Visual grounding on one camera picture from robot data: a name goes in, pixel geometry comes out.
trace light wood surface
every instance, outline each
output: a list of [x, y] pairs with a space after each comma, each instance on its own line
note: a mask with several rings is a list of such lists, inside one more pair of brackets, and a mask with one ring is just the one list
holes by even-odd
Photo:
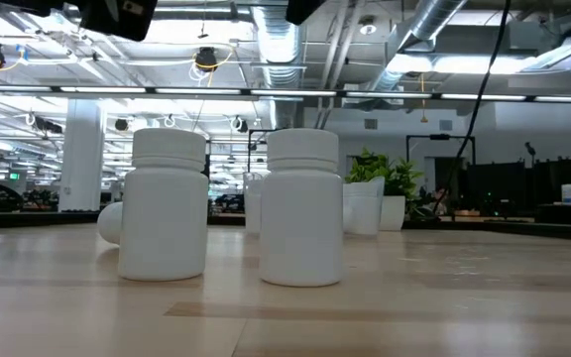
[[571, 356], [571, 241], [488, 232], [346, 237], [338, 285], [258, 276], [211, 228], [203, 277], [137, 283], [94, 225], [0, 230], [0, 356]]

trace desk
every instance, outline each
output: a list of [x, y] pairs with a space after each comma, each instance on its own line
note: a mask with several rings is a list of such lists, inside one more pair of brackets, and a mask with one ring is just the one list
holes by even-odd
[[571, 224], [571, 204], [541, 204], [536, 207], [539, 223]]

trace pipe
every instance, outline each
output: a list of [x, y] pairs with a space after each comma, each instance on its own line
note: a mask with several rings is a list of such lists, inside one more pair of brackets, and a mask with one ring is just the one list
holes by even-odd
[[411, 33], [421, 41], [435, 39], [466, 1], [421, 0], [415, 9]]
[[338, 41], [341, 39], [341, 34], [343, 33], [343, 24], [345, 23], [345, 18], [347, 17], [347, 8], [349, 7], [349, 0], [343, 0], [338, 8], [338, 14], [336, 15], [336, 26], [334, 27], [334, 34], [332, 34], [332, 39], [330, 41], [329, 50], [327, 52], [327, 59], [325, 60], [325, 67], [323, 68], [323, 74], [321, 76], [321, 84], [319, 89], [324, 89], [327, 85], [327, 79], [329, 79], [329, 72], [334, 63], [334, 56], [336, 56], [336, 49], [338, 49]]
[[341, 75], [343, 70], [343, 65], [345, 64], [345, 58], [347, 57], [347, 52], [349, 51], [352, 39], [354, 39], [354, 33], [356, 33], [356, 28], [359, 26], [358, 21], [361, 18], [361, 13], [365, 7], [365, 0], [358, 0], [354, 11], [352, 12], [352, 18], [350, 20], [349, 29], [347, 30], [347, 35], [343, 44], [341, 45], [341, 52], [338, 54], [338, 59], [336, 60], [336, 67], [332, 73], [332, 79], [329, 82], [329, 88], [333, 89], [338, 83], [338, 77]]
[[[421, 0], [417, 5], [415, 16], [410, 20], [409, 32], [422, 41], [435, 39], [446, 24], [453, 18], [455, 13], [466, 4], [466, 1], [467, 0]], [[405, 42], [406, 38], [400, 41], [397, 48], [399, 49]], [[390, 57], [390, 62], [394, 59], [394, 56], [395, 54]], [[403, 72], [388, 71], [385, 68], [368, 89], [373, 91], [391, 91], [396, 87], [403, 76]]]
[[[78, 9], [70, 8], [64, 14], [72, 23], [80, 23]], [[210, 4], [192, 7], [159, 5], [156, 7], [153, 20], [229, 21], [254, 24], [250, 9], [238, 8], [234, 6], [234, 3], [231, 3], [230, 7]]]
[[[259, 31], [258, 45], [261, 61], [276, 64], [298, 64], [300, 60], [300, 29], [286, 21], [285, 7], [254, 7], [251, 10]], [[292, 89], [300, 86], [301, 71], [296, 67], [265, 67], [267, 88]], [[272, 100], [270, 103], [273, 128], [294, 124], [297, 103]]]

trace pillar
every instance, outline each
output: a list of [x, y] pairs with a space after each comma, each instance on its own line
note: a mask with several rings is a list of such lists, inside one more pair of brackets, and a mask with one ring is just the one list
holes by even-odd
[[67, 102], [59, 212], [99, 209], [105, 125], [96, 100]]

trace white plastic bottle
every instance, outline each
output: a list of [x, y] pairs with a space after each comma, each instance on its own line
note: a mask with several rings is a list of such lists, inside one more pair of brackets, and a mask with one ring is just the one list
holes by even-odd
[[135, 170], [125, 176], [118, 273], [140, 281], [202, 274], [206, 259], [206, 142], [176, 129], [134, 134]]
[[320, 287], [342, 277], [343, 183], [338, 137], [287, 129], [268, 137], [262, 187], [261, 278], [293, 287]]

